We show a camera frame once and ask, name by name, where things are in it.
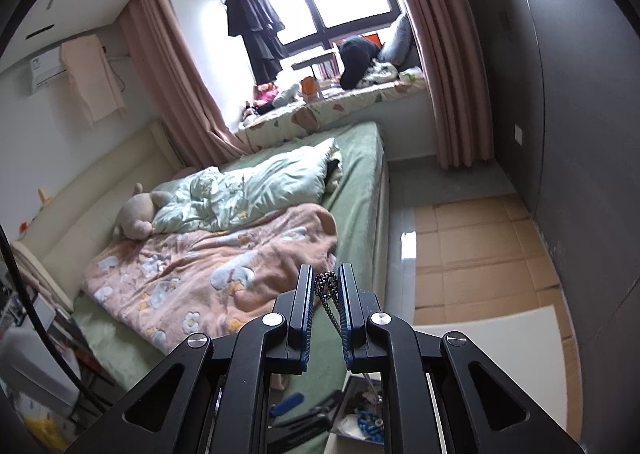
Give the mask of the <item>black open jewelry box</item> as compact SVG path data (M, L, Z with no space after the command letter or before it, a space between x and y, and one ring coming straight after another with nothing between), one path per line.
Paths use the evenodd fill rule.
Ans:
M334 424L326 441L325 453L383 453L384 425L382 404L375 396L382 396L380 374L361 375L347 373L343 391L343 403L335 416ZM361 430L367 441L357 441L341 436L337 422L347 414L357 414Z

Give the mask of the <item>pink fleece blanket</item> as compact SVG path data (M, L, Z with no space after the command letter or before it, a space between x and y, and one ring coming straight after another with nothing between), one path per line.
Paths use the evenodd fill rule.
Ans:
M318 204L293 206L233 232L122 240L94 257L82 290L163 353L186 336L238 333L295 289L298 270L333 269L337 229Z

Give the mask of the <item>beige plush bear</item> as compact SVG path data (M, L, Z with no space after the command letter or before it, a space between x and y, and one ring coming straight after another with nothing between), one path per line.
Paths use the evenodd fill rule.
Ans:
M166 191L144 192L137 183L129 200L122 205L116 217L112 234L114 240L144 241L153 233L153 219L157 211L168 204L171 194Z

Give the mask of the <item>cream bed headboard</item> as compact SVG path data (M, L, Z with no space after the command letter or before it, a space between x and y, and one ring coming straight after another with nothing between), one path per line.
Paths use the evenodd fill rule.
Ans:
M12 243L26 270L66 311L89 261L111 242L118 212L140 183L145 192L171 179L183 162L160 122L153 122L94 162L40 211Z

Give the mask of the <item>green bed sheet mattress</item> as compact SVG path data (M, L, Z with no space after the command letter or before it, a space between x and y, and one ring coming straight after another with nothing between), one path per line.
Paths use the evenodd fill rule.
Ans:
M301 266L350 263L371 287L384 166L367 122L164 182L155 234L111 243L82 274L73 317L92 353L128 389L189 335L270 312Z

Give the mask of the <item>light green quilt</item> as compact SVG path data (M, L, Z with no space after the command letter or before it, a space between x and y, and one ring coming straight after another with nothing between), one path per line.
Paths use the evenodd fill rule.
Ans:
M215 166L156 189L167 195L152 221L155 234L235 230L288 207L318 204L342 158L333 138L278 153L257 165L222 171Z

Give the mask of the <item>left pink curtain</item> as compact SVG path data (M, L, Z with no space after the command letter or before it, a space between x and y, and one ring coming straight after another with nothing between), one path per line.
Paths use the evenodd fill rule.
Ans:
M143 86L188 164L219 166L250 154L224 122L170 0L130 0L117 22Z

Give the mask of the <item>patterned window seat cushion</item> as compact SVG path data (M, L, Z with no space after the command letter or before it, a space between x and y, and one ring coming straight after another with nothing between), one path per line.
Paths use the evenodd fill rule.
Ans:
M265 115L250 116L239 124L235 135L257 152L317 133L360 111L366 111L367 115L372 114L374 108L380 108L383 113L392 112L394 102L405 100L416 100L419 104L431 100L422 77L409 83L394 81L350 92L340 90L308 103L296 100Z

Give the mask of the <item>white air conditioner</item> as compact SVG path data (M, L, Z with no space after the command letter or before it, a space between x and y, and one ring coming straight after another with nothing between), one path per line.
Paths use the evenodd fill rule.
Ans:
M66 66L62 60L62 48L56 46L31 58L29 69L32 75L32 93L35 94L66 72Z

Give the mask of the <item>dark hanging clothes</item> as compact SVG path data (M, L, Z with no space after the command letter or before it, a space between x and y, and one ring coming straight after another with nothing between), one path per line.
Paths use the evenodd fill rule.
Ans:
M226 0L226 7L228 35L242 37L255 84L274 82L288 51L279 38L285 25L270 0Z

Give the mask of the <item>white wall socket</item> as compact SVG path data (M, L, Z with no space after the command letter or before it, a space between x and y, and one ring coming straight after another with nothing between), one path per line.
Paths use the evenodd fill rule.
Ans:
M518 124L514 124L514 140L518 145L523 145L523 129Z

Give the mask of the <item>beige towel on wall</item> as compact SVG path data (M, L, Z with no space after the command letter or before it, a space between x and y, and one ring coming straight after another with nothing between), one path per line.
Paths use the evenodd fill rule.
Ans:
M101 40L86 35L61 45L61 60L82 115L90 126L107 116L126 115L126 104Z

